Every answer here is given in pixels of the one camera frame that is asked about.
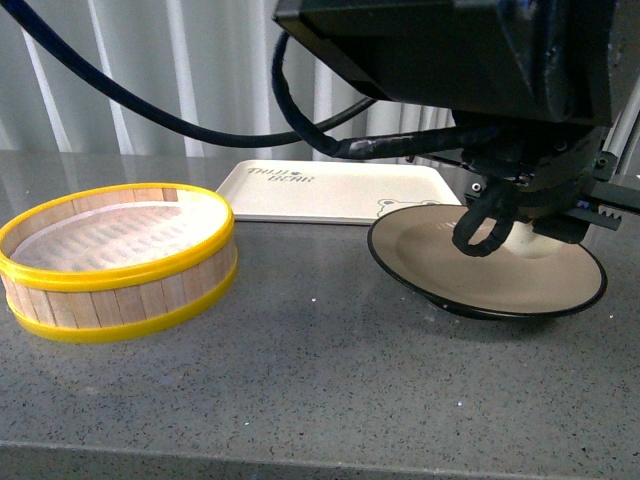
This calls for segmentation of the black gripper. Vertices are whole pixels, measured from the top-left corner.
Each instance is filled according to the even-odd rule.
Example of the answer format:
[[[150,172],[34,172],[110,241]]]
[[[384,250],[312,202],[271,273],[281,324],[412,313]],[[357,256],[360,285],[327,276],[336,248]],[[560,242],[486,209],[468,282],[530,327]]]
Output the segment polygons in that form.
[[[484,189],[468,198],[453,241],[488,245],[515,222],[565,243],[616,229],[602,206],[637,213],[636,190],[611,183],[606,133],[639,76],[635,1],[280,1],[272,60],[289,125],[332,158],[369,160],[459,150]],[[451,128],[338,140],[294,103],[283,73],[294,39],[360,93],[449,109]]]

